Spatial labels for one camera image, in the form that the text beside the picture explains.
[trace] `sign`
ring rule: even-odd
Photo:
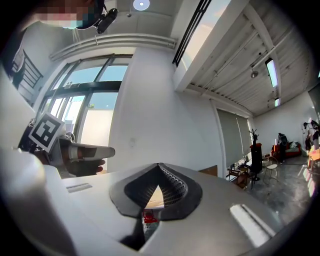
[[[46,152],[50,152],[56,138],[61,135],[64,122],[45,112],[33,126],[29,138]]]

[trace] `roller blind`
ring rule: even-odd
[[[251,146],[251,138],[250,138],[251,134],[249,133],[248,120],[238,115],[236,116],[236,119],[239,124],[243,154],[246,155],[250,152],[250,146]]]
[[[222,110],[218,110],[217,112],[223,133],[226,166],[229,167],[243,157],[238,122],[235,114]]]

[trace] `fluorescent light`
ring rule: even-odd
[[[138,11],[144,11],[148,9],[149,5],[149,0],[134,0],[133,2],[133,7]]]
[[[276,87],[278,85],[278,78],[277,78],[275,62],[273,61],[273,59],[269,58],[265,62],[265,64],[266,64],[266,68],[268,69],[268,72],[269,72],[272,87]]]
[[[280,105],[280,99],[279,98],[276,98],[275,100],[274,100],[274,106],[275,107],[278,107]]]

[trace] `floor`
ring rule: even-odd
[[[285,224],[290,223],[297,216],[301,215],[308,208],[311,198],[308,191],[308,182],[303,175],[303,164],[307,163],[303,156],[293,157],[285,160],[285,163],[277,167],[277,182],[271,179],[269,185],[263,182],[265,168],[262,168],[259,181],[251,184],[246,191],[260,202],[272,208]]]

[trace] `ceiling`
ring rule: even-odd
[[[116,20],[103,35],[139,33],[170,37],[175,16],[182,0],[150,0],[150,6],[144,11],[133,7],[133,0],[106,0],[107,9],[116,7],[119,11]],[[94,37],[96,28],[77,31],[80,40]]]
[[[275,107],[275,98],[283,104],[302,93],[318,74],[307,44],[287,17],[265,0],[251,0],[249,5],[188,89],[218,94],[258,116]],[[265,65],[269,57],[276,63],[277,87],[272,87]],[[251,78],[252,66],[256,78]]]

